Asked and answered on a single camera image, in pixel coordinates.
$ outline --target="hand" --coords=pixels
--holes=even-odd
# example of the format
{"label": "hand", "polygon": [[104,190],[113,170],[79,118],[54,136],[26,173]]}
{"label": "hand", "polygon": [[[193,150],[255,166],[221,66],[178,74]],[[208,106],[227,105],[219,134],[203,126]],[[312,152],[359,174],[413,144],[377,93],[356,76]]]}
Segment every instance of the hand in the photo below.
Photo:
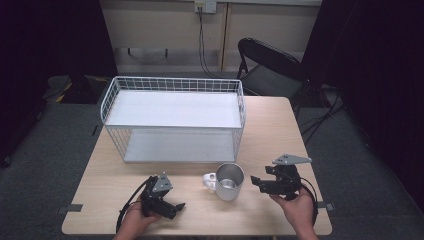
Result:
{"label": "hand", "polygon": [[286,201],[279,195],[270,194],[269,197],[284,210],[284,215],[293,226],[299,239],[318,239],[312,222],[313,200],[304,188],[300,188],[299,196],[291,201]]}
{"label": "hand", "polygon": [[155,213],[145,217],[141,209],[142,203],[138,197],[137,201],[128,207],[121,227],[113,240],[133,240],[141,236],[150,224],[161,219],[161,216]]}

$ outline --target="cable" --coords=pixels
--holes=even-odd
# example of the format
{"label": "cable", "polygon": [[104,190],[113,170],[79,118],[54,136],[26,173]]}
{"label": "cable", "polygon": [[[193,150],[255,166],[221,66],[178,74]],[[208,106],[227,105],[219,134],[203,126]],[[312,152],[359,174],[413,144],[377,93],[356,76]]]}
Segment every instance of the cable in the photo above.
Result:
{"label": "cable", "polygon": [[63,84],[63,86],[62,86],[62,87],[60,87],[60,88],[59,88],[56,92],[51,93],[50,95],[43,97],[43,99],[44,99],[44,100],[49,99],[49,98],[51,98],[51,97],[55,96],[56,94],[58,94],[58,93],[62,92],[62,91],[63,91],[63,89],[65,89],[65,88],[66,88],[66,86],[68,86],[69,81],[70,81],[70,79],[69,79],[69,75],[68,75],[68,78],[66,79],[66,82],[65,82],[65,84]]}
{"label": "cable", "polygon": [[135,202],[131,202],[132,199],[135,197],[135,195],[137,195],[137,193],[140,191],[140,189],[142,189],[144,187],[144,185],[146,185],[146,183],[150,180],[151,177],[149,177],[146,181],[144,181],[138,188],[137,190],[135,190],[135,192],[133,193],[133,195],[130,197],[130,199],[128,199],[128,202],[125,203],[125,205],[122,207],[122,209],[119,211],[119,216],[118,216],[118,220],[116,221],[116,232],[118,232],[119,228],[121,227],[121,223],[122,220],[124,218],[125,213],[127,212],[127,209],[134,203],[136,202],[141,202],[141,201],[135,201]]}
{"label": "cable", "polygon": [[306,187],[306,185],[301,184],[301,187],[303,189],[305,189],[306,192],[308,192],[309,196],[311,196],[311,198],[312,198],[312,205],[313,205],[313,208],[314,208],[313,213],[312,213],[312,224],[315,225],[315,222],[316,222],[317,217],[318,217],[318,198],[317,198],[317,193],[315,191],[315,188],[312,186],[312,184],[308,180],[306,180],[305,178],[302,178],[302,177],[301,177],[301,179],[302,180],[305,180],[306,182],[308,182],[309,185],[311,186],[312,190],[314,191],[314,194],[312,194],[311,190],[309,190],[309,188]]}
{"label": "cable", "polygon": [[208,66],[206,64],[206,58],[205,58],[205,42],[203,38],[203,18],[202,18],[202,12],[203,9],[201,7],[197,8],[199,13],[199,20],[200,20],[200,32],[199,32],[199,57],[200,57],[200,66],[203,69],[203,72],[206,73],[210,78],[218,78],[218,79],[224,79],[223,77],[217,76],[213,74],[211,71],[209,71]]}
{"label": "cable", "polygon": [[305,145],[308,144],[309,140],[312,138],[312,136],[315,134],[315,132],[318,130],[318,128],[321,126],[321,124],[326,119],[328,119],[329,117],[334,117],[334,114],[336,114],[337,112],[339,112],[341,109],[344,108],[344,105],[342,104],[340,107],[338,107],[336,110],[334,110],[334,107],[336,106],[336,103],[337,103],[338,99],[340,98],[340,93],[341,93],[341,91],[339,91],[337,93],[337,96],[336,96],[336,99],[334,100],[334,103],[331,105],[331,107],[328,109],[328,111],[323,116],[318,117],[318,118],[312,118],[312,119],[308,120],[307,122],[305,122],[301,125],[301,126],[304,126],[307,123],[311,122],[312,120],[315,120],[315,122],[311,126],[309,126],[307,129],[305,129],[301,133],[301,135],[304,135],[305,133],[307,133],[308,131],[310,131],[312,128],[315,127],[315,129],[312,131],[312,133],[309,135],[309,137],[304,142]]}

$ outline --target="stainless steel cup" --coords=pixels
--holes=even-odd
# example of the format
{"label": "stainless steel cup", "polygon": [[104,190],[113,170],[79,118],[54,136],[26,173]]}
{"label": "stainless steel cup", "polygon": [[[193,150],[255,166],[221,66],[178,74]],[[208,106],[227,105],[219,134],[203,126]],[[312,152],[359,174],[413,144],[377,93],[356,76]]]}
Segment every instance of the stainless steel cup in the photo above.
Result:
{"label": "stainless steel cup", "polygon": [[216,173],[203,175],[203,185],[216,192],[219,198],[232,201],[240,193],[244,181],[244,172],[235,163],[224,163]]}

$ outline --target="wooden table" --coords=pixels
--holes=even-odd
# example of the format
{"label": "wooden table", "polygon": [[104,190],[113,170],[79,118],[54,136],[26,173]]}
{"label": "wooden table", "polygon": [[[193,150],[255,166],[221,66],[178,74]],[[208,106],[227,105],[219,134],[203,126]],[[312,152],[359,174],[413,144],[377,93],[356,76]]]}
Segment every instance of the wooden table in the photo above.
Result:
{"label": "wooden table", "polygon": [[[173,220],[163,218],[152,224],[146,235],[185,236],[278,236],[295,235],[280,206],[250,181],[254,175],[274,179],[265,166],[284,153],[307,157],[290,103],[279,97],[245,97],[246,125],[237,164],[245,172],[238,198],[220,200],[202,185],[202,176],[219,164],[143,163],[125,164],[103,128],[72,204],[80,212],[68,212],[62,231],[71,235],[113,235],[119,210],[149,176],[166,172],[173,189],[164,200],[186,206]],[[321,193],[310,164],[298,164],[301,177],[309,180],[321,201]],[[319,210],[315,224],[318,235],[328,235],[332,226],[326,209]]]}

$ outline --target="wire basket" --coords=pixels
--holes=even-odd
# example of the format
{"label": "wire basket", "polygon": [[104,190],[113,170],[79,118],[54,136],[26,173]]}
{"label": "wire basket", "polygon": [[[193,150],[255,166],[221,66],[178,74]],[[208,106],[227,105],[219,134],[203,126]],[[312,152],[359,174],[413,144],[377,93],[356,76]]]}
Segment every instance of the wire basket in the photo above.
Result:
{"label": "wire basket", "polygon": [[238,79],[115,77],[102,121],[124,162],[235,162],[245,125]]}

